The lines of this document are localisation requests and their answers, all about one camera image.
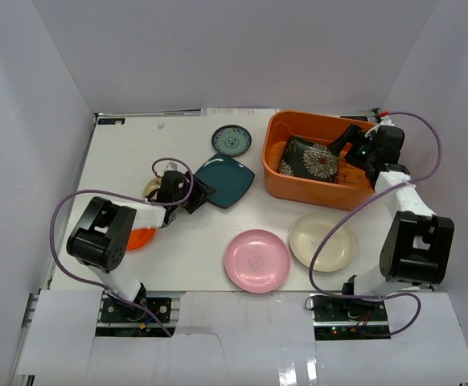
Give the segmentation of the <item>beige patterned round plate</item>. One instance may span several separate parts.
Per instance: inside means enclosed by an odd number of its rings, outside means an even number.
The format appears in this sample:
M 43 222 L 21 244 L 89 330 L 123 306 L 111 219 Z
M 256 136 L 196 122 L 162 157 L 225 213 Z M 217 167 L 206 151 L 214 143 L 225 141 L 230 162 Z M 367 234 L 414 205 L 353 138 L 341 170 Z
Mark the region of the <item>beige patterned round plate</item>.
M 142 197 L 145 202 L 155 202 L 158 197 L 158 191 L 161 186 L 162 179 L 160 177 L 155 177 L 151 179 L 144 187 Z

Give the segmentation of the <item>teal square plate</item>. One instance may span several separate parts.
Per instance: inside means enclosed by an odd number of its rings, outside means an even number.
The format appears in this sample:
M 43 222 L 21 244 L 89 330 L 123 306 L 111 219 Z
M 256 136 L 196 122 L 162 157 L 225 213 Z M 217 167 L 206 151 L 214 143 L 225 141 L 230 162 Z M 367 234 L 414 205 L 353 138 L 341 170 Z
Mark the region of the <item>teal square plate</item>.
M 234 158 L 217 153 L 195 172 L 195 177 L 215 190 L 207 198 L 209 203 L 228 209 L 248 191 L 255 174 Z

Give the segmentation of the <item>black floral square plate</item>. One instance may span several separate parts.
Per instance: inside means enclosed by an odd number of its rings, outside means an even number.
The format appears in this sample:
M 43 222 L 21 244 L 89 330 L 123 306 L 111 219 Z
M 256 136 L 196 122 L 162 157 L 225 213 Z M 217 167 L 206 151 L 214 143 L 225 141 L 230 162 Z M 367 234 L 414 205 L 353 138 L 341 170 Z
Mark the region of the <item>black floral square plate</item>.
M 334 183 L 339 172 L 339 157 L 326 146 L 292 136 L 286 143 L 277 171 L 281 175 Z

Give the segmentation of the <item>orange plastic bin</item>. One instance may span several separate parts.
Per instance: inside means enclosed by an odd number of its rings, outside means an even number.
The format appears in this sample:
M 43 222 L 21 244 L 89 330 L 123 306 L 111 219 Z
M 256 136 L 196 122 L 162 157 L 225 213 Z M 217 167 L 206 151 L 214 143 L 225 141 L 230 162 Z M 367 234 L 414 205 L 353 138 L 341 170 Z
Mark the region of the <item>orange plastic bin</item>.
M 369 130 L 367 121 L 298 111 L 280 111 L 268 123 L 261 153 L 264 184 L 279 199 L 351 211 L 374 194 L 362 170 L 326 148 L 350 125 Z

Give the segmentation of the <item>blue floral round plate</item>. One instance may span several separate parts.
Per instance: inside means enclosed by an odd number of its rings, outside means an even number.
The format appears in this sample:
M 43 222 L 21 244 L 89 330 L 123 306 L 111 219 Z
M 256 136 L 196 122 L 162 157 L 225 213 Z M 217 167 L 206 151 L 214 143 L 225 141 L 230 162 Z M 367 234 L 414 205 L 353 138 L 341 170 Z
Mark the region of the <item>blue floral round plate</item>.
M 251 147 L 252 136 L 240 125 L 224 125 L 212 134 L 211 145 L 217 153 L 231 158 L 239 157 Z

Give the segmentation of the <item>small orange round plate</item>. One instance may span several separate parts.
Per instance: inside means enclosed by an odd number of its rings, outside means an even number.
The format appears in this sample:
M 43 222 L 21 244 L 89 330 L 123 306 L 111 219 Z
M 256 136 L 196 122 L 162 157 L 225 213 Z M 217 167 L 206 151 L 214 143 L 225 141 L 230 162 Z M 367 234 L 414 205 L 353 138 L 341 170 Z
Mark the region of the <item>small orange round plate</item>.
M 126 246 L 127 251 L 134 251 L 144 248 L 154 237 L 156 230 L 154 228 L 139 228 L 134 229 L 129 236 Z

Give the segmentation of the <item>pink round plate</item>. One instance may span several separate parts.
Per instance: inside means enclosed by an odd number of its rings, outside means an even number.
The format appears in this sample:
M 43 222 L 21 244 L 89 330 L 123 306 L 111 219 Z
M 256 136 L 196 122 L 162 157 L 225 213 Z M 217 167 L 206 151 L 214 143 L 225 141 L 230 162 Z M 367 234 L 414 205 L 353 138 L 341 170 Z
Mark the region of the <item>pink round plate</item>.
M 291 256 L 284 241 L 272 232 L 251 229 L 235 236 L 224 255 L 224 269 L 231 282 L 251 294 L 278 290 L 291 270 Z

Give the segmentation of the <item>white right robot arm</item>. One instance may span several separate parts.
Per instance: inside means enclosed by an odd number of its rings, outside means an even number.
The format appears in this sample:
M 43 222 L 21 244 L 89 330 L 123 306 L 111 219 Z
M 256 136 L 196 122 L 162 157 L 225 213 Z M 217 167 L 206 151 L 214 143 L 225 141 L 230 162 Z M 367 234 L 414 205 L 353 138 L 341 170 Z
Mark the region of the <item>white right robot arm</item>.
M 393 216 L 378 265 L 352 276 L 338 294 L 313 286 L 324 296 L 341 298 L 340 312 L 351 321 L 368 312 L 368 301 L 405 296 L 412 286 L 436 285 L 445 277 L 455 225 L 449 217 L 432 211 L 417 193 L 420 179 L 412 177 L 399 162 L 404 138 L 404 131 L 390 121 L 368 131 L 351 124 L 327 147 L 331 154 L 339 156 L 347 146 L 344 160 L 364 172 L 375 193 L 324 236 L 312 259 L 318 259 L 330 238 L 348 220 L 378 199 L 384 199 Z

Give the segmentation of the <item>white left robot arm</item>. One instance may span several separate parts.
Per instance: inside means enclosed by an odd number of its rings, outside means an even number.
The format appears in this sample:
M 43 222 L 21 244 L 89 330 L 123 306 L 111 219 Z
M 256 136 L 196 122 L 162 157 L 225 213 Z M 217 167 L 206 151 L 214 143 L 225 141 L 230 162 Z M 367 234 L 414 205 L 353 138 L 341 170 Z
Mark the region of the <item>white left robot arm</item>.
M 195 175 L 169 170 L 141 202 L 114 202 L 96 196 L 73 228 L 67 253 L 92 270 L 106 290 L 121 298 L 121 314 L 137 321 L 145 315 L 147 303 L 138 296 L 141 282 L 124 262 L 132 232 L 165 228 L 180 210 L 193 213 L 215 192 Z

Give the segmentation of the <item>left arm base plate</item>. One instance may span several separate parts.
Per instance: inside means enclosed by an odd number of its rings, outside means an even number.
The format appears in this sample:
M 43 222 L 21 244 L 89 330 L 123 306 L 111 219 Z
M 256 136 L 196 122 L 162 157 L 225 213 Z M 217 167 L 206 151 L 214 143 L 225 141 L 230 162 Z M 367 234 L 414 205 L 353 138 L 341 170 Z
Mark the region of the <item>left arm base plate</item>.
M 167 297 L 147 298 L 150 310 L 172 335 L 176 318 L 172 316 L 173 300 Z M 95 336 L 110 338 L 168 338 L 158 323 L 143 310 L 104 296 L 96 324 Z

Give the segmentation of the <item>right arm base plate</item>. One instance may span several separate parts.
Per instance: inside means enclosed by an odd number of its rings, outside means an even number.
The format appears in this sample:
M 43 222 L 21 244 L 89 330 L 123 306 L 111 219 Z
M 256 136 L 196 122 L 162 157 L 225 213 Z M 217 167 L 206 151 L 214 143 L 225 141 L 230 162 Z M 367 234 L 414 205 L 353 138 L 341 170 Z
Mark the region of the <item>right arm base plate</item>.
M 316 341 L 390 339 L 383 302 L 309 296 L 304 303 L 312 314 Z

